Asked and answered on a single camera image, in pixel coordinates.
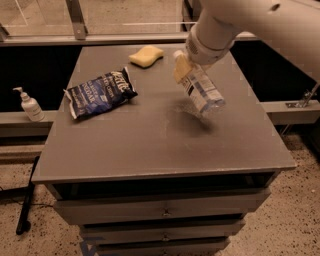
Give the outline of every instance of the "clear plastic bottle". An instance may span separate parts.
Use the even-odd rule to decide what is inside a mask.
[[[224,98],[200,65],[191,62],[181,50],[173,56],[176,61],[174,78],[182,84],[201,114],[225,105]]]

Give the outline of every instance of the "drawer cabinet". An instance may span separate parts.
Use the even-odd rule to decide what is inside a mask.
[[[100,256],[171,256],[180,253],[215,253],[229,244],[227,238],[177,240],[169,242],[100,245]]]
[[[81,237],[88,243],[118,244],[136,242],[169,242],[172,240],[228,237],[244,226],[244,220],[222,217],[185,218],[131,223],[84,225]]]
[[[158,201],[143,196],[67,200],[56,202],[54,208],[69,224],[84,225],[247,213],[256,210],[269,195],[269,189],[244,189],[178,194],[171,200],[161,200],[161,195],[153,197]]]

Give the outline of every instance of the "terrazzo floor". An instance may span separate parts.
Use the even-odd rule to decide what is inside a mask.
[[[216,256],[320,255],[319,160],[302,138],[295,133],[283,137],[297,168],[275,179],[270,186],[271,196],[256,212],[245,217],[246,225],[230,237],[231,243]],[[32,163],[27,160],[0,161],[3,189],[28,183]],[[54,198],[44,186],[36,186],[33,203],[47,205],[32,206],[31,230],[17,236],[21,206],[12,201],[0,202],[0,255],[82,255],[78,227],[69,226],[50,207]]]

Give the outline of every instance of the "table top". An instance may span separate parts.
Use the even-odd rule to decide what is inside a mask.
[[[84,47],[68,87],[128,67],[138,92],[117,109],[73,120],[64,97],[33,175],[70,183],[288,170],[295,162],[229,53],[208,71],[226,106],[210,118],[173,79],[172,53],[148,69],[129,63],[143,45]]]

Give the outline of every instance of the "gray table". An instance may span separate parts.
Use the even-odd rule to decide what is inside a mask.
[[[95,243],[101,255],[222,249],[223,234],[237,230],[219,235],[221,227],[240,227],[244,214],[265,200],[270,182],[295,163],[231,54],[208,71],[227,104],[203,118],[172,76],[172,53],[183,45],[158,45],[165,56],[149,69],[128,62],[141,47],[82,49],[69,87],[127,66],[139,95],[81,121],[72,119],[65,98],[32,181],[46,184],[58,200],[56,210],[69,224],[81,225],[84,238],[99,234]],[[160,208],[164,212],[157,215],[153,210]],[[164,239],[168,231],[161,221],[169,221],[166,230],[183,222],[188,231]],[[203,233],[217,222],[215,233]],[[123,228],[115,231],[114,223]],[[130,235],[129,229],[140,233]],[[160,242],[155,233],[143,236],[146,230],[157,231]]]

